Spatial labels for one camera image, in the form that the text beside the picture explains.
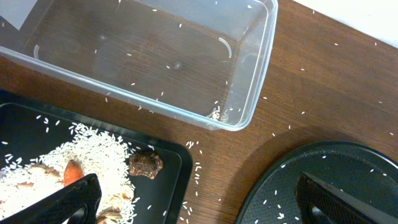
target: clear plastic container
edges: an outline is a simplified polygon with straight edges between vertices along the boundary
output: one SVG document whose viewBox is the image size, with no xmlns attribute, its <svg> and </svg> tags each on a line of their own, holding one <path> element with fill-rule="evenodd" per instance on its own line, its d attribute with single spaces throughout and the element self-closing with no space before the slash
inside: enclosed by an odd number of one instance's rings
<svg viewBox="0 0 398 224">
<path fill-rule="evenodd" d="M 0 15 L 0 55 L 156 113 L 237 131 L 259 98 L 277 8 L 276 0 L 38 0 L 19 29 Z"/>
</svg>

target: brown wooden surface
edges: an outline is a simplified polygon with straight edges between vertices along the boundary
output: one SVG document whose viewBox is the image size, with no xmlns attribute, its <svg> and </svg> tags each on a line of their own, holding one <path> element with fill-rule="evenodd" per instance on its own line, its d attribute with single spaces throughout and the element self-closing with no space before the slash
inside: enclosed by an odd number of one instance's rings
<svg viewBox="0 0 398 224">
<path fill-rule="evenodd" d="M 279 2 L 261 94 L 268 100 L 260 99 L 251 124 L 235 133 L 208 131 L 112 99 L 106 103 L 103 95 L 3 58 L 0 69 L 0 88 L 7 91 L 169 141 L 199 141 L 190 150 L 202 170 L 200 184 L 192 178 L 186 194 L 193 208 L 189 223 L 234 222 L 264 170 L 310 142 L 348 139 L 398 161 L 398 49 L 290 0 Z"/>
</svg>

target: white paper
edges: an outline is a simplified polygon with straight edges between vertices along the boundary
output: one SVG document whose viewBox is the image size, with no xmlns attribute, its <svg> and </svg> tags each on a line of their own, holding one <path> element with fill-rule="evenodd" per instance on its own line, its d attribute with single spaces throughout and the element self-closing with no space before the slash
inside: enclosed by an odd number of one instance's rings
<svg viewBox="0 0 398 224">
<path fill-rule="evenodd" d="M 398 48 L 398 0 L 294 0 Z"/>
<path fill-rule="evenodd" d="M 0 0 L 0 16 L 20 29 L 37 0 Z"/>
</svg>

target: white rice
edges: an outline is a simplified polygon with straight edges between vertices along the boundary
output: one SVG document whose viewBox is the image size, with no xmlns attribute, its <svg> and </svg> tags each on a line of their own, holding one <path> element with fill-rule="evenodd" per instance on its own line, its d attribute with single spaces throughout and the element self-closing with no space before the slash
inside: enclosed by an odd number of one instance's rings
<svg viewBox="0 0 398 224">
<path fill-rule="evenodd" d="M 122 186 L 131 187 L 131 191 L 134 191 L 134 186 L 127 177 L 129 166 L 125 162 L 131 154 L 125 151 L 127 144 L 117 141 L 114 136 L 105 132 L 97 134 L 97 130 L 92 130 L 83 124 L 75 124 L 75 126 L 77 134 L 72 142 L 61 144 L 48 154 L 39 156 L 39 160 L 37 158 L 29 160 L 31 164 L 35 164 L 33 161 L 42 161 L 43 164 L 59 171 L 60 181 L 63 179 L 63 173 L 70 160 L 78 161 L 85 175 L 95 173 L 102 191 L 97 210 L 99 214 L 113 206 L 111 199 L 113 195 L 121 193 Z M 0 192 L 2 192 L 0 200 L 3 201 L 0 208 L 0 220 L 63 188 L 62 182 L 54 181 L 54 178 L 49 178 L 42 173 L 30 172 L 29 169 L 30 165 L 22 168 L 22 166 L 11 164 L 0 173 Z M 34 185 L 31 189 L 17 189 L 16 185 L 23 182 Z M 135 217 L 134 203 L 138 200 L 139 198 L 133 202 L 122 201 L 120 211 L 122 220 L 118 223 L 132 223 L 132 218 Z"/>
</svg>

